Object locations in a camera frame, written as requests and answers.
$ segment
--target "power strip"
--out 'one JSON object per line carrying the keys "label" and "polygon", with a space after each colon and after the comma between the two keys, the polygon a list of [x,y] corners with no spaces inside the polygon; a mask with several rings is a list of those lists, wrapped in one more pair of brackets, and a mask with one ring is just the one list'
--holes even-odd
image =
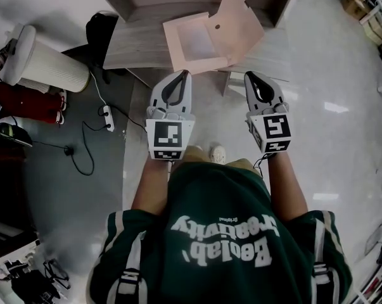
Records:
{"label": "power strip", "polygon": [[103,107],[103,113],[107,113],[107,115],[104,115],[105,121],[107,125],[110,125],[110,127],[107,127],[106,129],[110,132],[113,132],[115,130],[115,124],[113,123],[113,117],[112,117],[112,111],[109,106],[105,105]]}

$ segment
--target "floor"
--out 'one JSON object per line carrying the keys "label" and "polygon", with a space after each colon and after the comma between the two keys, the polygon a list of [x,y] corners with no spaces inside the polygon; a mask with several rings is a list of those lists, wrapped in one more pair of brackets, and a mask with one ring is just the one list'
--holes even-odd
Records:
{"label": "floor", "polygon": [[[127,111],[133,76],[110,72],[111,84],[106,85],[101,71],[94,73],[104,99]],[[103,117],[97,114],[102,101],[94,81],[80,93],[68,93],[67,101],[65,123],[60,127],[31,121],[24,123],[25,128],[33,140],[59,146],[74,145],[77,165],[88,172],[91,162],[82,142],[82,121],[93,128],[105,124]],[[72,302],[86,302],[87,276],[100,252],[107,215],[122,209],[127,120],[115,111],[113,116],[116,126],[113,133],[85,128],[87,145],[95,162],[90,177],[80,175],[62,149],[41,144],[27,149],[25,186],[42,241],[40,252],[44,257],[57,258],[69,273],[72,289],[65,294]]]}
{"label": "floor", "polygon": [[[336,214],[343,249],[360,286],[375,266],[378,247],[364,257],[367,238],[382,222],[382,62],[376,46],[340,0],[298,0],[287,21],[293,82],[283,84],[293,119],[290,157],[311,210]],[[136,81],[131,116],[141,121],[150,90]],[[191,144],[220,142],[227,160],[261,157],[244,123],[246,99],[193,76],[197,121]],[[136,192],[147,157],[146,134],[128,124],[124,209]],[[266,163],[263,165],[268,184]]]}

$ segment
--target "cardboard box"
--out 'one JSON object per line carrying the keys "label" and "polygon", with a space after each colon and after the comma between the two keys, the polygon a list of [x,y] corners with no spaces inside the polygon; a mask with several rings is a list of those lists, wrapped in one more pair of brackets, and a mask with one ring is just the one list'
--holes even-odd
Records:
{"label": "cardboard box", "polygon": [[361,0],[343,0],[343,8],[346,13],[354,17],[357,20],[360,20],[370,12],[368,5]]}
{"label": "cardboard box", "polygon": [[371,11],[366,0],[342,0],[341,3],[345,12],[357,20],[360,20]]}
{"label": "cardboard box", "polygon": [[378,46],[382,45],[382,26],[376,16],[371,17],[368,22],[363,24],[363,28],[370,40]]}
{"label": "cardboard box", "polygon": [[377,46],[382,44],[382,39],[375,34],[375,32],[372,30],[369,22],[366,22],[362,26],[364,28],[364,32],[366,33],[367,37],[372,40]]}
{"label": "cardboard box", "polygon": [[199,13],[163,24],[174,71],[192,74],[228,67],[263,38],[245,0],[222,0],[216,15]]}

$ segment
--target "red object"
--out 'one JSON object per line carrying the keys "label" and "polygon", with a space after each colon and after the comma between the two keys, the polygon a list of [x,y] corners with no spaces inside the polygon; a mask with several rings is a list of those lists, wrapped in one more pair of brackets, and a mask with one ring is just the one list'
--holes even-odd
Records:
{"label": "red object", "polygon": [[2,117],[17,116],[55,123],[62,102],[59,94],[43,94],[21,85],[0,82],[0,104]]}

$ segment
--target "khaki shorts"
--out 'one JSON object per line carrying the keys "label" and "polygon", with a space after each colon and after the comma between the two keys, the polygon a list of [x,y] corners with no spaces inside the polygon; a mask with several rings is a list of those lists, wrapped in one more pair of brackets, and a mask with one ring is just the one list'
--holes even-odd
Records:
{"label": "khaki shorts", "polygon": [[[185,155],[182,160],[176,161],[171,169],[171,172],[177,169],[184,162],[211,162],[209,156],[203,152],[200,148],[196,146],[188,146],[185,151]],[[256,175],[260,176],[259,172],[253,168],[253,165],[247,159],[240,159],[237,161],[230,162],[226,164],[228,167],[246,169],[254,172]]]}

